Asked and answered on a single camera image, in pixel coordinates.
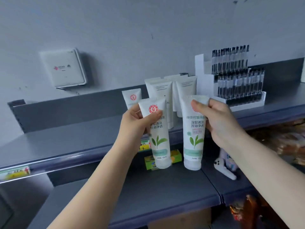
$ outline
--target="person's right hand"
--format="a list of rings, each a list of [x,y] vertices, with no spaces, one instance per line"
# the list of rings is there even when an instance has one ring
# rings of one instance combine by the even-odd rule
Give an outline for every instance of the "person's right hand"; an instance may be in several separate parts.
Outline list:
[[[236,143],[239,135],[245,133],[228,105],[210,99],[208,105],[192,100],[191,106],[195,111],[200,112],[208,118],[206,128],[211,132],[214,142],[220,148],[225,149],[226,146]]]

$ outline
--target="wall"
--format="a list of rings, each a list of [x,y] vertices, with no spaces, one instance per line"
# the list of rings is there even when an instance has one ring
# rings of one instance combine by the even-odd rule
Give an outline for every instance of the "wall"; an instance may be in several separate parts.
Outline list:
[[[305,0],[0,0],[0,145],[8,101],[50,100],[194,73],[194,56],[250,44],[250,65],[304,56]],[[94,86],[51,87],[39,51],[77,47]]]

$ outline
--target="white display stand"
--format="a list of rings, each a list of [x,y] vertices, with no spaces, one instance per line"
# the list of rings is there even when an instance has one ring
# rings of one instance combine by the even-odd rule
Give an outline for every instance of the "white display stand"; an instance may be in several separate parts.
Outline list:
[[[214,75],[211,72],[211,62],[204,62],[204,54],[195,56],[195,73],[197,76],[197,95],[206,95],[220,102],[226,103],[226,100],[218,97],[218,83],[214,82]],[[260,101],[241,104],[230,107],[231,111],[240,111],[249,108],[256,108],[265,105],[266,92],[262,92]]]

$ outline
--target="price tag strip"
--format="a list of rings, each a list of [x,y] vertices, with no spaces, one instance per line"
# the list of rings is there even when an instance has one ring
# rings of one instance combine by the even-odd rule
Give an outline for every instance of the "price tag strip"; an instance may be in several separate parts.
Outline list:
[[[151,146],[150,146],[149,140],[141,141],[141,146],[139,148],[139,152],[150,150],[150,149],[151,149]]]
[[[30,175],[30,173],[31,173],[31,171],[28,166],[0,171],[0,181],[7,181],[7,180],[15,179],[15,178],[28,176],[28,175]]]

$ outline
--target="red logo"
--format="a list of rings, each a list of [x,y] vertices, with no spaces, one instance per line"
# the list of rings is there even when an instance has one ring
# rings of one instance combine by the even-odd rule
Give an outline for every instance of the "red logo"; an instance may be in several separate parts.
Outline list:
[[[157,111],[158,110],[158,106],[156,106],[156,105],[151,105],[150,107],[149,107],[149,112],[150,113],[153,113],[153,112],[155,112],[155,111]]]
[[[130,96],[130,99],[131,99],[132,101],[134,101],[134,100],[137,99],[137,96],[136,96],[135,94],[132,94],[132,95]]]

